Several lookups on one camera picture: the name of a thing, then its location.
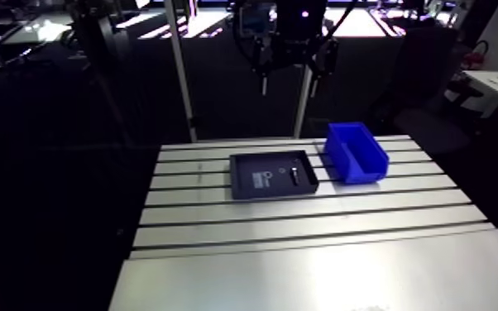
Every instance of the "aluminum table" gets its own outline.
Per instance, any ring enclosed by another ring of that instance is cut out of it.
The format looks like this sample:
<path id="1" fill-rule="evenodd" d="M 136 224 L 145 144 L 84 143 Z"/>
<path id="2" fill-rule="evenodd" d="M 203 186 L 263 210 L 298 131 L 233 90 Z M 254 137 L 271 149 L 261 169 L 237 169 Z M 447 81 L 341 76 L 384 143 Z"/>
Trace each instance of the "aluminum table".
<path id="1" fill-rule="evenodd" d="M 408 136 L 377 184 L 343 185 L 324 139 L 163 146 L 111 310 L 498 310 L 498 229 Z M 305 150 L 297 197 L 234 201 L 232 154 Z"/>

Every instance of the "black chair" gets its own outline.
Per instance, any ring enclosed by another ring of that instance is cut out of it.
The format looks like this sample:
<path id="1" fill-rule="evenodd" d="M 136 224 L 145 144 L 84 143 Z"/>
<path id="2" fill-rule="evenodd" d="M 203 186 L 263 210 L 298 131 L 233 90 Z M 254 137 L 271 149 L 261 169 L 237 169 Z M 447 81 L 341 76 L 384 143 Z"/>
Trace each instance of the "black chair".
<path id="1" fill-rule="evenodd" d="M 435 113 L 462 52 L 456 52 L 457 31 L 442 27 L 409 30 L 387 90 L 372 104 L 366 124 L 375 134 L 403 132 L 428 153 L 459 150 L 467 135 Z"/>

